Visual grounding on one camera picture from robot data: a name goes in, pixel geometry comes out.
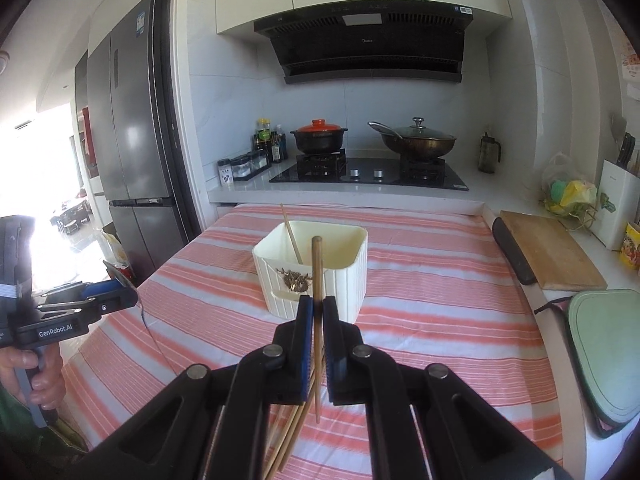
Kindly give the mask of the person's left hand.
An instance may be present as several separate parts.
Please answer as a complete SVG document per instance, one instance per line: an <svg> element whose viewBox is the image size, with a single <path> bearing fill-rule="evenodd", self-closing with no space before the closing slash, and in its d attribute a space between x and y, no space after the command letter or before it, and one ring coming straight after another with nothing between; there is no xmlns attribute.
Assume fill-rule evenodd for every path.
<svg viewBox="0 0 640 480"><path fill-rule="evenodd" d="M29 402L37 404L46 411L56 410L62 403L66 385L62 374L63 359L60 345L49 344L43 351L43 368L39 368L38 356L30 350L20 350L13 347L1 349L1 385L9 394L26 404L21 392L15 371L38 370L32 378L32 392Z"/></svg>

